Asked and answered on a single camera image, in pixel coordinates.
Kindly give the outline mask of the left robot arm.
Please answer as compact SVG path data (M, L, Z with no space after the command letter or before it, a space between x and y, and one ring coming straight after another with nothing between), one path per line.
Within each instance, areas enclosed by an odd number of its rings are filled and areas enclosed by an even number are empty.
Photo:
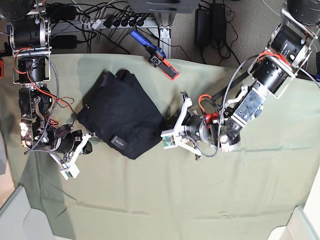
M268 95L279 98L299 72L304 71L312 43L320 33L320 3L317 0L287 0L281 8L281 23L258 55L251 56L247 72L236 71L224 91L211 96L213 113L192 110L192 99L182 93L183 104L173 128L161 133L165 149L184 148L196 158L205 155L200 143L217 152L234 151L240 132L256 119Z

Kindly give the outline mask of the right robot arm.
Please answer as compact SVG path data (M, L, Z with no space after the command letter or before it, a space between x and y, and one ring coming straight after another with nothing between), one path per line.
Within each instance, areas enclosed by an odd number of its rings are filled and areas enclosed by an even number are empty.
M20 138L30 152L48 153L60 166L64 179L79 175L76 161L92 152L92 133L74 130L72 123L59 125L53 119L57 106L69 108L68 98L47 87L57 70L51 61L54 24L69 22L80 11L74 5L45 4L42 0L3 0L0 18L8 23L5 53L13 57L13 83L18 92Z

